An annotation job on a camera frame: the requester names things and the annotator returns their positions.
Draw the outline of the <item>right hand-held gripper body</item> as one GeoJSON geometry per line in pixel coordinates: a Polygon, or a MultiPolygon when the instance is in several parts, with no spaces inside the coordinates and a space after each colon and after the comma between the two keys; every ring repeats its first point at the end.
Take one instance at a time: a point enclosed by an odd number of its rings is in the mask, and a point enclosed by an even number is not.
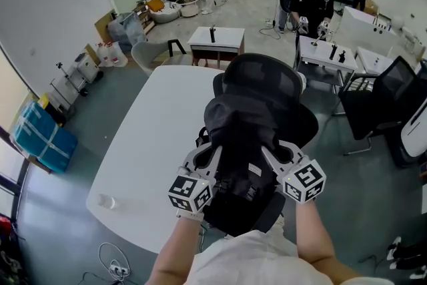
{"type": "Polygon", "coordinates": [[[295,165],[278,175],[282,192],[300,204],[313,200],[324,191],[326,174],[316,160],[295,165]]]}

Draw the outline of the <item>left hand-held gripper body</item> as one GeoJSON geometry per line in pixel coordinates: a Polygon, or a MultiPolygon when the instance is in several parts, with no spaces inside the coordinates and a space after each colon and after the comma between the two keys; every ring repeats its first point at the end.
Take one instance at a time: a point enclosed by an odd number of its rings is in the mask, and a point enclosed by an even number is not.
{"type": "Polygon", "coordinates": [[[193,176],[185,167],[179,167],[167,195],[173,207],[190,213],[202,212],[213,197],[211,182],[201,176],[193,176]]]}

